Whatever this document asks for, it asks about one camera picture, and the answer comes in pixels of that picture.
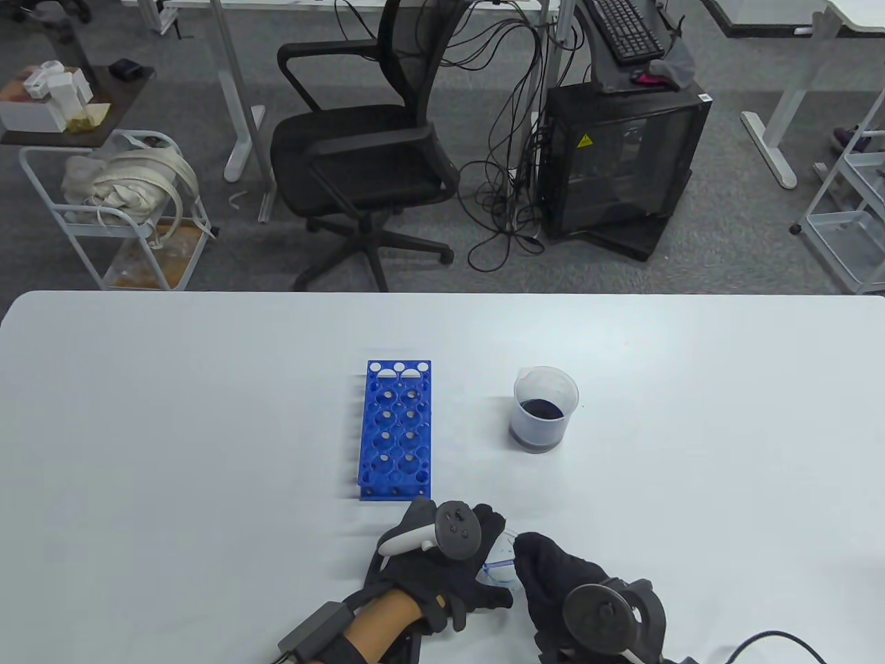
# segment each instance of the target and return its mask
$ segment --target chair base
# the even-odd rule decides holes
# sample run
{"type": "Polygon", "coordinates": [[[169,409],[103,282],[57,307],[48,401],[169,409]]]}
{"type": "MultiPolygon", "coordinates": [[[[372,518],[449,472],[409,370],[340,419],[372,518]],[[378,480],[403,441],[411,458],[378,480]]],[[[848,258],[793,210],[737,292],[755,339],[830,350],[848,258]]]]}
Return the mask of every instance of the chair base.
{"type": "Polygon", "coordinates": [[[316,233],[323,228],[337,235],[344,235],[347,237],[347,240],[319,263],[304,270],[295,279],[295,283],[292,284],[292,290],[307,290],[308,285],[312,281],[340,265],[353,254],[362,252],[369,260],[369,266],[372,268],[372,274],[375,277],[375,282],[378,284],[378,291],[388,293],[390,289],[388,288],[387,278],[384,276],[384,270],[381,267],[381,259],[378,256],[378,250],[381,247],[405,249],[408,251],[429,251],[431,253],[438,253],[440,262],[443,265],[451,265],[454,262],[455,252],[448,244],[421,240],[418,237],[384,230],[383,226],[389,218],[390,211],[387,211],[373,217],[370,223],[361,222],[357,228],[336,224],[332,221],[308,218],[307,229],[312,233],[316,233]]]}

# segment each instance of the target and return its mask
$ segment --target black glove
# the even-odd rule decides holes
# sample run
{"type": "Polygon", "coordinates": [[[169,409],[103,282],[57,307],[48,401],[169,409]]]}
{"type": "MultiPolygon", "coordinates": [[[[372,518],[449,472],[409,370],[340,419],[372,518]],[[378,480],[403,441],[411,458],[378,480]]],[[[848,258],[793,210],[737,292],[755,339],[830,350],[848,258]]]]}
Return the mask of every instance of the black glove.
{"type": "Polygon", "coordinates": [[[410,595],[421,607],[427,633],[446,628],[449,616],[455,631],[461,631],[467,614],[478,608],[510,608],[513,595],[506,588],[484,585],[476,580],[489,551],[504,532],[504,517],[488,505],[477,505],[473,513],[480,522],[479,551],[467,560],[451,560],[439,549],[409,551],[392,556],[387,566],[370,583],[388,582],[410,595]],[[445,601],[439,605],[437,596],[445,601]]]}
{"type": "Polygon", "coordinates": [[[516,574],[526,589],[528,614],[538,629],[535,641],[542,652],[577,647],[562,617],[569,592],[585,583],[601,583],[608,575],[601,567],[569,555],[538,533],[522,533],[513,542],[516,574]]]}

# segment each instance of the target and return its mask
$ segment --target computer case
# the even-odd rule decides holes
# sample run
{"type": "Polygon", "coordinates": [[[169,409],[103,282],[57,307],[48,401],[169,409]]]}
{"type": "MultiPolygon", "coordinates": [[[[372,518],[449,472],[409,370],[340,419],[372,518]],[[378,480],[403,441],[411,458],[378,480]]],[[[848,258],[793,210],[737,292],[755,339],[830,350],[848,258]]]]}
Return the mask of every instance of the computer case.
{"type": "Polygon", "coordinates": [[[711,105],[696,84],[630,97],[589,83],[551,89],[537,182],[547,236],[647,260],[689,181],[711,105]]]}

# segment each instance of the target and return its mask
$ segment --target white shelving unit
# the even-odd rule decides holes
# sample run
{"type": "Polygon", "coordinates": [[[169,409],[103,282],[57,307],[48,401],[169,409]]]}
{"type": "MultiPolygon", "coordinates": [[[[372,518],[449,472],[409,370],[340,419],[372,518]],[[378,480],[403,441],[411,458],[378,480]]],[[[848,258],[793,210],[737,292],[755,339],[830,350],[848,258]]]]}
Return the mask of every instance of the white shelving unit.
{"type": "MultiPolygon", "coordinates": [[[[181,154],[178,144],[169,136],[153,131],[133,131],[116,129],[111,134],[123,138],[131,137],[138,141],[157,139],[171,146],[181,154]]],[[[50,214],[67,235],[68,240],[83,261],[83,265],[96,280],[101,290],[184,290],[194,272],[197,261],[203,253],[208,235],[203,229],[211,230],[212,225],[206,215],[203,203],[196,201],[196,218],[184,219],[178,230],[163,243],[162,248],[152,249],[148,238],[154,227],[162,233],[164,211],[168,197],[154,210],[149,220],[137,222],[128,214],[112,207],[96,205],[68,205],[52,199],[28,161],[32,153],[54,152],[66,154],[89,154],[89,148],[58,148],[28,146],[19,151],[19,162],[25,175],[34,185],[50,214]],[[98,273],[95,265],[83,250],[78,237],[117,237],[123,240],[111,266],[98,273]]]]}
{"type": "Polygon", "coordinates": [[[830,169],[803,218],[790,227],[793,235],[805,232],[845,288],[855,295],[885,290],[885,151],[853,153],[861,137],[885,136],[885,131],[869,130],[883,102],[885,89],[830,169]],[[841,199],[840,212],[816,212],[837,176],[857,192],[860,205],[846,209],[841,199]]]}

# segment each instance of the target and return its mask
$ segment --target black cable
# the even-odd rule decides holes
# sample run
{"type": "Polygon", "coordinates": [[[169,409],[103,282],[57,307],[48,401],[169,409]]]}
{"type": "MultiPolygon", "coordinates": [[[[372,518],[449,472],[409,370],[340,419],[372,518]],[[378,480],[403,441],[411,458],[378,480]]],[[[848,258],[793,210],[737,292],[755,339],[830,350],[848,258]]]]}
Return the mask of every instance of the black cable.
{"type": "MultiPolygon", "coordinates": [[[[357,8],[354,7],[352,4],[350,4],[349,0],[342,0],[342,2],[344,2],[344,4],[346,4],[348,6],[348,8],[350,9],[351,13],[353,13],[353,15],[357,17],[359,24],[369,34],[369,36],[372,37],[373,39],[377,39],[378,37],[376,37],[375,34],[372,32],[372,30],[369,29],[369,26],[366,25],[366,22],[363,20],[362,14],[360,14],[357,11],[357,8]]],[[[341,36],[344,37],[345,42],[349,42],[350,38],[347,36],[347,33],[344,32],[344,25],[341,22],[341,15],[338,13],[338,0],[334,0],[332,2],[332,8],[335,10],[335,21],[337,21],[337,23],[338,23],[338,29],[341,30],[341,36]]],[[[375,58],[370,58],[369,56],[360,56],[360,57],[364,60],[369,60],[370,62],[377,62],[377,60],[375,58]]]]}
{"type": "MultiPolygon", "coordinates": [[[[362,25],[363,29],[375,39],[375,35],[369,29],[366,22],[363,21],[356,8],[350,4],[349,0],[342,1],[347,4],[350,11],[357,17],[357,20],[360,25],[362,25]]],[[[418,26],[420,24],[420,13],[424,11],[428,1],[429,0],[425,0],[425,2],[422,3],[419,8],[419,16],[414,21],[415,34],[413,48],[417,53],[410,54],[399,49],[397,53],[400,57],[409,57],[410,55],[421,57],[422,55],[425,55],[422,53],[424,47],[421,44],[418,26]]],[[[349,37],[344,31],[343,23],[338,12],[337,0],[334,2],[334,8],[338,27],[341,30],[344,39],[348,40],[349,37]]],[[[470,161],[464,164],[459,171],[460,173],[463,173],[463,171],[469,166],[482,166],[484,169],[485,182],[477,187],[471,197],[473,198],[473,201],[489,215],[489,222],[483,222],[467,209],[461,191],[458,191],[458,201],[467,216],[470,217],[474,223],[491,233],[488,238],[476,244],[467,253],[468,265],[479,272],[494,272],[503,267],[507,259],[510,257],[513,242],[516,242],[523,251],[530,254],[537,255],[544,252],[543,244],[537,239],[537,232],[531,235],[526,231],[526,228],[530,225],[535,225],[540,230],[540,225],[543,221],[541,211],[531,203],[522,206],[519,204],[520,195],[523,191],[527,194],[529,201],[535,199],[535,193],[532,191],[535,167],[534,155],[539,147],[540,131],[536,129],[524,146],[515,146],[513,142],[514,140],[517,140],[516,134],[519,132],[519,128],[523,127],[528,120],[529,113],[532,111],[532,103],[537,98],[545,83],[550,45],[556,43],[550,34],[550,29],[555,27],[556,24],[548,23],[540,26],[533,26],[519,4],[513,2],[513,0],[504,0],[503,2],[501,2],[501,0],[474,0],[470,3],[470,7],[462,21],[462,24],[453,33],[448,48],[469,45],[472,50],[456,60],[444,58],[441,62],[441,66],[443,67],[456,67],[468,72],[478,72],[491,64],[491,61],[497,54],[498,48],[501,46],[501,42],[514,32],[527,30],[532,35],[533,41],[533,52],[530,65],[526,72],[516,82],[511,94],[507,97],[506,101],[504,101],[504,104],[501,106],[500,111],[492,122],[486,141],[489,150],[486,158],[470,161]],[[510,5],[513,10],[519,14],[519,17],[501,19],[491,26],[481,30],[476,35],[460,39],[459,41],[453,41],[464,32],[477,5],[482,2],[510,5]],[[529,89],[529,79],[531,78],[532,72],[539,65],[540,76],[538,77],[537,85],[534,86],[534,89],[529,89]],[[524,110],[522,114],[520,114],[519,109],[523,105],[524,110]],[[503,137],[497,140],[495,135],[501,127],[504,127],[505,133],[503,137]],[[518,155],[519,158],[517,160],[517,165],[515,166],[516,176],[514,177],[511,175],[510,164],[512,158],[516,155],[518,155]],[[473,262],[474,253],[480,249],[480,247],[488,245],[498,237],[504,237],[506,240],[504,257],[500,263],[491,268],[481,268],[476,266],[473,262]]],[[[558,45],[563,50],[569,51],[569,58],[566,62],[565,70],[558,77],[557,85],[560,85],[565,80],[566,75],[572,66],[575,52],[582,48],[587,41],[587,34],[584,31],[583,26],[581,26],[580,40],[578,32],[574,26],[572,26],[572,35],[573,40],[571,47],[564,43],[558,45]]]]}
{"type": "Polygon", "coordinates": [[[810,645],[808,645],[805,641],[803,641],[799,637],[794,637],[789,632],[782,632],[779,629],[770,629],[768,631],[759,632],[758,634],[754,634],[752,637],[748,638],[742,644],[738,645],[735,648],[735,651],[731,653],[731,656],[726,660],[725,664],[735,664],[735,660],[740,656],[740,654],[747,649],[748,646],[755,644],[758,640],[768,637],[781,637],[786,638],[792,641],[794,644],[801,645],[808,653],[818,661],[818,664],[827,664],[820,655],[818,655],[817,651],[814,650],[810,645]]]}

